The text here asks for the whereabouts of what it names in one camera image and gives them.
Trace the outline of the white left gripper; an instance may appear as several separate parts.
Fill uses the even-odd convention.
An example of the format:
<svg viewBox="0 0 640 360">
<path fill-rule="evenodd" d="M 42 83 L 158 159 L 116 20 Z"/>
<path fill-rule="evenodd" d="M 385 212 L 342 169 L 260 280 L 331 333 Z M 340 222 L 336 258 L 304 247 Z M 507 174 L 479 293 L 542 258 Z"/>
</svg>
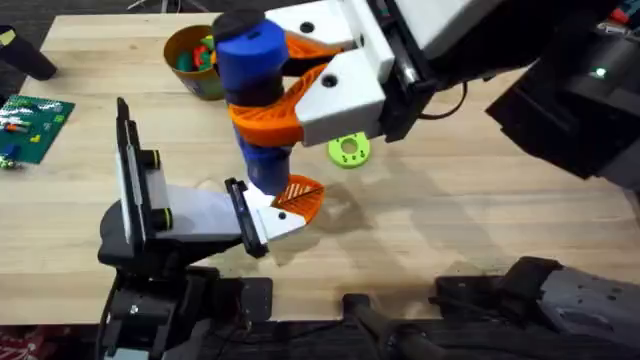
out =
<svg viewBox="0 0 640 360">
<path fill-rule="evenodd" d="M 307 225 L 302 215 L 283 209 L 316 209 L 324 186 L 290 175 L 285 189 L 267 195 L 250 183 L 225 181 L 225 193 L 167 185 L 161 205 L 144 223 L 124 198 L 104 213 L 99 227 L 98 261 L 131 275 L 177 275 L 192 264 L 241 245 L 261 258 L 266 241 L 298 232 Z M 249 205 L 254 205 L 254 215 Z"/>
</svg>

